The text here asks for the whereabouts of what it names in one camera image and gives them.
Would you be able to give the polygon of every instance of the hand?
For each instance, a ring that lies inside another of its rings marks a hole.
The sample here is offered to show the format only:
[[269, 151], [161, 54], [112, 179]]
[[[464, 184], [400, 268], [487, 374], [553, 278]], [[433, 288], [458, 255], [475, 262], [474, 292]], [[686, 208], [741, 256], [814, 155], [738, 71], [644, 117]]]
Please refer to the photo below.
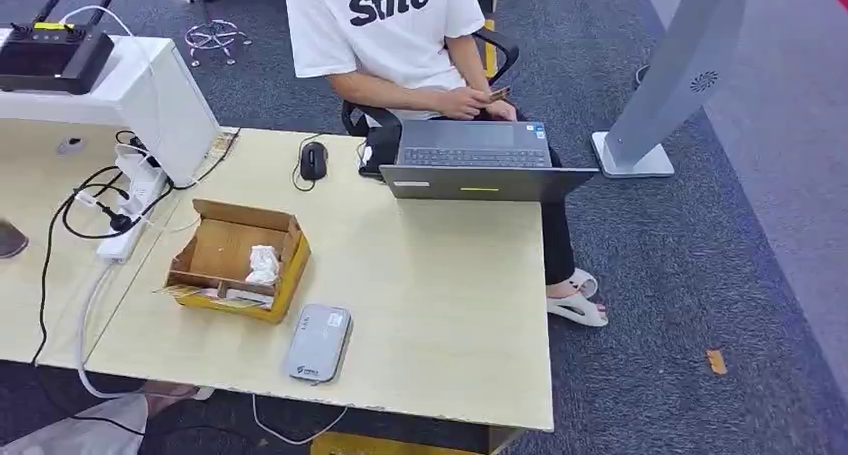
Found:
[[515, 110], [515, 107], [503, 100], [492, 103], [486, 107], [486, 111], [494, 118], [500, 118], [501, 120], [508, 120], [510, 122], [518, 121], [518, 112]]
[[442, 115], [456, 120], [473, 120], [489, 105], [489, 95], [479, 90], [461, 87], [439, 92], [434, 108]]

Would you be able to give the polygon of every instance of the yellow tape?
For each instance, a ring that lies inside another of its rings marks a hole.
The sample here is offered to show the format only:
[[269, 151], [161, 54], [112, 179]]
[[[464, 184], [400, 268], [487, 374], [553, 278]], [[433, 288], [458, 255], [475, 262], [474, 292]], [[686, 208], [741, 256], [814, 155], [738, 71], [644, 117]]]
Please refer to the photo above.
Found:
[[35, 24], [35, 28], [39, 28], [41, 30], [64, 30], [65, 27], [74, 28], [74, 24], [59, 22], [37, 22]]
[[[490, 19], [486, 20], [486, 28], [489, 30], [495, 30], [495, 21]], [[495, 49], [495, 46], [491, 43], [486, 44], [486, 76], [492, 78], [495, 74], [498, 73], [498, 51]]]

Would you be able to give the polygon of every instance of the cardboard box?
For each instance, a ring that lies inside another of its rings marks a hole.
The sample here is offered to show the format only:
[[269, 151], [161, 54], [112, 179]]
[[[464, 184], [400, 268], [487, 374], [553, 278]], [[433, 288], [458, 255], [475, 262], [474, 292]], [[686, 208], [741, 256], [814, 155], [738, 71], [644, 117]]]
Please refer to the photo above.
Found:
[[477, 455], [450, 448], [403, 443], [349, 433], [327, 432], [312, 442], [310, 455]]
[[[311, 253], [294, 215], [202, 199], [194, 200], [194, 209], [200, 225], [171, 262], [165, 291], [187, 307], [282, 321]], [[251, 272], [254, 245], [270, 245], [279, 255], [280, 275], [273, 286], [244, 281]], [[273, 302], [266, 308], [243, 298], [226, 298], [230, 289], [259, 294], [256, 298], [273, 297]]]

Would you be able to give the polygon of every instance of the laptop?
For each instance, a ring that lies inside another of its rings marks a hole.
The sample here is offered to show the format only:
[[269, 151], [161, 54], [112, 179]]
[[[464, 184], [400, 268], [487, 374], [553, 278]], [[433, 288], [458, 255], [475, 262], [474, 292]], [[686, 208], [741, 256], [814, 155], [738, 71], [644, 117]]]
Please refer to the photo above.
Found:
[[397, 198], [561, 202], [598, 170], [552, 168], [539, 122], [410, 120], [380, 172]]
[[562, 202], [596, 168], [431, 167], [381, 165], [396, 198]]
[[539, 122], [406, 120], [396, 163], [547, 168], [551, 156], [545, 125]]

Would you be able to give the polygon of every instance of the laptop keyboard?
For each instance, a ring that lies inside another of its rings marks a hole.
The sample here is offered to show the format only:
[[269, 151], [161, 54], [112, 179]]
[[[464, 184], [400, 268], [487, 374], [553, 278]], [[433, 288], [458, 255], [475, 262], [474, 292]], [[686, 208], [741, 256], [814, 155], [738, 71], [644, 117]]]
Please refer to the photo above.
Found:
[[404, 165], [432, 167], [521, 167], [547, 168], [550, 162], [542, 150], [448, 150], [406, 148]]

